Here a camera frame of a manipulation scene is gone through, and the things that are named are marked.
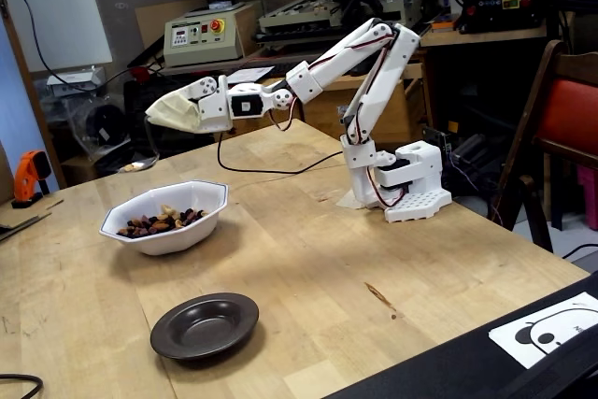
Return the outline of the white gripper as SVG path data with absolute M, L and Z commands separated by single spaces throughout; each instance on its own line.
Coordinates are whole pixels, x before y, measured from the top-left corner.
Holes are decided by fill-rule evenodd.
M 228 82 L 225 76 L 200 78 L 186 86 L 187 99 L 198 101 L 199 132 L 226 132 L 233 127 L 228 104 Z

